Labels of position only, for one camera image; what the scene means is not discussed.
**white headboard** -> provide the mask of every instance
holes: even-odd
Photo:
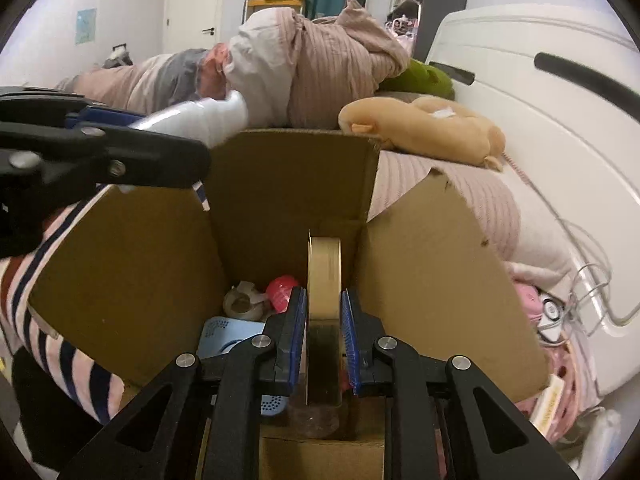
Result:
[[[635,45],[614,16],[509,5],[447,16],[427,61],[475,76],[471,84],[454,82],[456,100],[495,121],[506,134],[506,153],[553,209],[604,248],[612,268],[609,301],[595,295],[580,314],[587,329],[598,325],[607,305],[618,318],[607,317],[590,336],[599,392],[613,391],[640,371],[640,316],[621,326],[640,304],[640,55]],[[546,72],[547,63],[578,72],[578,84]],[[591,89],[604,89],[605,96],[581,86],[585,81]],[[634,111],[636,119],[630,115]],[[575,251],[577,268],[585,255],[591,259],[591,250]],[[582,276],[584,286],[598,279],[588,270]]]

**poster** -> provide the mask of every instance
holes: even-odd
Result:
[[[76,44],[95,41],[95,15],[97,9],[78,10],[76,17]]]

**red ball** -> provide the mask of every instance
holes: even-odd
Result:
[[[291,291],[298,285],[298,280],[293,276],[280,276],[269,284],[265,293],[278,314],[287,309]]]

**orange plush toy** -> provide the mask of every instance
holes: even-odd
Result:
[[[502,170],[504,134],[489,119],[456,102],[423,96],[411,104],[370,97],[346,105],[338,116],[345,133],[371,134],[383,148]]]

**green plush toy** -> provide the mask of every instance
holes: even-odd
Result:
[[[409,68],[398,77],[385,79],[379,90],[385,92],[415,92],[453,99],[451,78],[442,70],[412,59]]]

